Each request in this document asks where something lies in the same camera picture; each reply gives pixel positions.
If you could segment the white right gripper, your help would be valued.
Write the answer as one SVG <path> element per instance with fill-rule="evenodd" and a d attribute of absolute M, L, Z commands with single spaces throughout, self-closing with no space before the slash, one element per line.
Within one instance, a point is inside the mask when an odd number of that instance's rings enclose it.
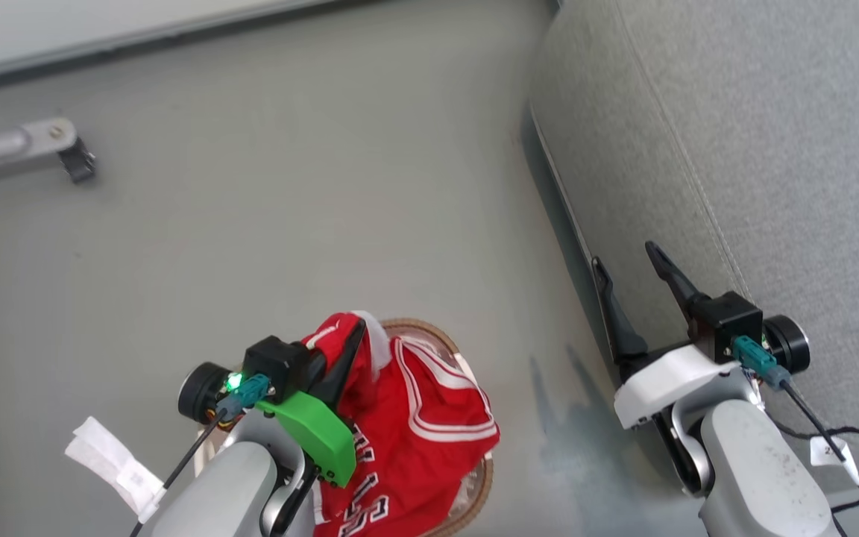
<path fill-rule="evenodd" d="M 694 340 L 698 329 L 692 310 L 702 301 L 701 290 L 657 242 L 646 241 L 645 249 L 655 274 L 668 285 L 685 317 L 689 340 Z M 592 269 L 611 358 L 618 368 L 635 368 L 647 357 L 648 344 L 618 302 L 614 281 L 600 257 L 592 258 Z M 705 387 L 721 374 L 737 369 L 740 369 L 740 364 L 736 361 L 719 364 L 695 344 L 682 346 L 668 351 L 623 382 L 614 395 L 614 411 L 621 427 L 632 429 L 686 395 Z"/>

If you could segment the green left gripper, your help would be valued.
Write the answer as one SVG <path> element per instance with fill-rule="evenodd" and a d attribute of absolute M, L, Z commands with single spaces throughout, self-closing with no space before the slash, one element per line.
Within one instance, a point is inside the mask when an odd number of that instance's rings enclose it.
<path fill-rule="evenodd" d="M 365 332 L 365 321 L 357 320 L 336 340 L 336 359 L 328 363 L 316 383 L 316 398 L 296 391 L 280 403 L 265 398 L 255 404 L 259 411 L 275 415 L 291 439 L 320 467 L 324 479 L 337 487 L 348 485 L 357 459 L 354 435 L 332 410 L 339 408 Z"/>

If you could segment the red basketball jersey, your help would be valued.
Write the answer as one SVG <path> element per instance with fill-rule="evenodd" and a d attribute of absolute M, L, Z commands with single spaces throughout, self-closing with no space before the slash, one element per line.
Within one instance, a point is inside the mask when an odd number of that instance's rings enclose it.
<path fill-rule="evenodd" d="M 314 486 L 313 537 L 357 537 L 391 528 L 391 517 L 408 503 L 401 497 L 377 499 L 378 486 L 413 480 L 419 471 L 440 473 L 457 486 L 500 439 L 490 400 L 476 381 L 389 339 L 382 321 L 364 310 L 331 314 L 303 343 L 334 360 L 336 340 L 349 331 L 352 318 L 365 320 L 367 336 L 339 415 L 354 435 L 357 466 L 345 487 Z"/>

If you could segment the round wicker laundry basket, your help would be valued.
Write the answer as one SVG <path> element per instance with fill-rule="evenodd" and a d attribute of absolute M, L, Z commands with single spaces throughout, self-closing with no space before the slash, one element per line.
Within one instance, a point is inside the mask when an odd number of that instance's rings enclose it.
<path fill-rule="evenodd" d="M 399 339 L 417 356 L 433 359 L 439 367 L 475 382 L 475 376 L 456 343 L 439 327 L 416 318 L 393 318 L 382 322 L 391 340 Z M 419 471 L 413 480 L 393 480 L 389 487 L 378 486 L 379 500 L 401 497 L 408 504 L 391 517 L 391 528 L 366 530 L 357 537 L 454 537 L 473 520 L 488 499 L 494 478 L 491 452 L 481 455 L 473 470 L 459 485 L 442 474 Z"/>

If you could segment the grey fabric sofa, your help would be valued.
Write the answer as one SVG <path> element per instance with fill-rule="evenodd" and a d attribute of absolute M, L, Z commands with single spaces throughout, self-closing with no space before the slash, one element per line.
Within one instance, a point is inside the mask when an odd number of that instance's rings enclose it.
<path fill-rule="evenodd" d="M 859 426 L 859 0 L 563 0 L 529 106 L 586 254 L 652 348 L 686 336 L 645 251 L 807 334 Z"/>

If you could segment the grey metal leg with castor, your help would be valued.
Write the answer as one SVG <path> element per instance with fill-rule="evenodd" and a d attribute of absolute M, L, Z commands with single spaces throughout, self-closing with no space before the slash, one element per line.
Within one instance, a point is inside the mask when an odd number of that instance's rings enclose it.
<path fill-rule="evenodd" d="M 0 170 L 56 157 L 72 183 L 92 180 L 96 156 L 78 133 L 71 119 L 39 119 L 0 129 Z"/>

